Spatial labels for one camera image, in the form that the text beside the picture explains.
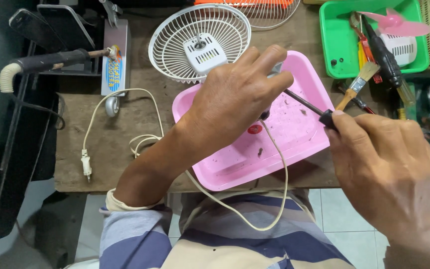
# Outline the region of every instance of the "shirt sleeve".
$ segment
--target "shirt sleeve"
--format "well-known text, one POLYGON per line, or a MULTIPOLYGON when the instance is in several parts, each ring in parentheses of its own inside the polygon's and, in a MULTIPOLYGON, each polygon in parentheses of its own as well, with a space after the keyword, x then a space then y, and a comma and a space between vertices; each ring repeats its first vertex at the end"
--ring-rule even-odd
POLYGON ((160 268, 171 250, 167 235, 172 211, 163 200, 147 207, 129 207, 107 193, 100 241, 100 268, 160 268))

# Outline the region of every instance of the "sticker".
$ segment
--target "sticker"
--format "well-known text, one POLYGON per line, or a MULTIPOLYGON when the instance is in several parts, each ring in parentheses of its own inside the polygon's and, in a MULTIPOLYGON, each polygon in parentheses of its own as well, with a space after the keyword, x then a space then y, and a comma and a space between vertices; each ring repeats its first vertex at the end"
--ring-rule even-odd
POLYGON ((111 91, 117 91, 119 89, 120 79, 122 78, 122 53, 117 49, 117 58, 115 60, 107 59, 106 64, 106 78, 107 85, 111 91))
POLYGON ((247 132, 251 135, 256 135, 262 130, 263 130, 263 126, 261 125, 251 125, 250 128, 248 128, 247 132))

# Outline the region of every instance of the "wooden workbench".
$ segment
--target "wooden workbench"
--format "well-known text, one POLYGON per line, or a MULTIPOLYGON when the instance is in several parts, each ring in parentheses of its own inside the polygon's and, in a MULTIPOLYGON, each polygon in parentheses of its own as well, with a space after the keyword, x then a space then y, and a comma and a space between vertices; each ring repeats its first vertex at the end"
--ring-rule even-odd
MULTIPOLYGON (((300 4, 288 22, 266 32, 253 32, 251 45, 260 51, 271 44, 305 54, 330 95, 333 103, 343 95, 332 87, 333 79, 326 75, 320 36, 319 6, 300 4)), ((171 112, 174 98, 189 85, 172 81, 154 69, 148 58, 148 43, 163 19, 125 17, 132 34, 130 87, 149 90, 159 106, 162 125, 167 132, 175 123, 171 112)), ((55 188, 60 192, 106 192, 116 186, 124 168, 133 160, 128 142, 144 134, 160 135, 157 113, 146 93, 131 91, 122 98, 121 109, 114 118, 107 117, 101 107, 93 124, 87 150, 91 157, 91 182, 83 175, 81 149, 94 107, 102 99, 100 78, 62 76, 61 92, 66 102, 66 128, 58 132, 55 167, 55 188)), ((382 100, 373 101, 370 91, 361 91, 362 98, 377 113, 385 115, 382 100)), ((346 109, 350 115, 362 112, 353 104, 346 109)), ((338 187, 329 149, 297 162, 289 167, 290 188, 338 187)), ((284 172, 277 171, 259 180, 243 184, 233 190, 283 189, 284 172)), ((198 189, 185 174, 170 187, 170 192, 196 192, 198 189)))

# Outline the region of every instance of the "mobile phone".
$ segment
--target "mobile phone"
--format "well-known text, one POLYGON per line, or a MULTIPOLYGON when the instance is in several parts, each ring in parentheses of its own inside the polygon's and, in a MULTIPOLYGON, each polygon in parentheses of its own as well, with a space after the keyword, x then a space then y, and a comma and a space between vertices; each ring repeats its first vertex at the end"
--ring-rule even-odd
POLYGON ((9 26, 48 52, 54 53, 66 50, 64 43, 62 43, 51 27, 27 9, 18 9, 9 18, 9 26))
POLYGON ((69 50, 95 49, 94 42, 71 7, 37 5, 37 10, 69 50))

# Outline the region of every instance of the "person's left hand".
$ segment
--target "person's left hand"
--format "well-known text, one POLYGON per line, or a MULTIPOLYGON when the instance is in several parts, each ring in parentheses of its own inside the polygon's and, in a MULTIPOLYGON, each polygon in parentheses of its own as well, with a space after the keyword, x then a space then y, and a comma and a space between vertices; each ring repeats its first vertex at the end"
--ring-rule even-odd
POLYGON ((275 64, 286 57, 286 49, 278 45, 270 46, 262 55, 250 47, 235 63, 208 73, 192 107, 181 119, 204 156, 232 144, 293 84, 289 71, 267 78, 275 64))

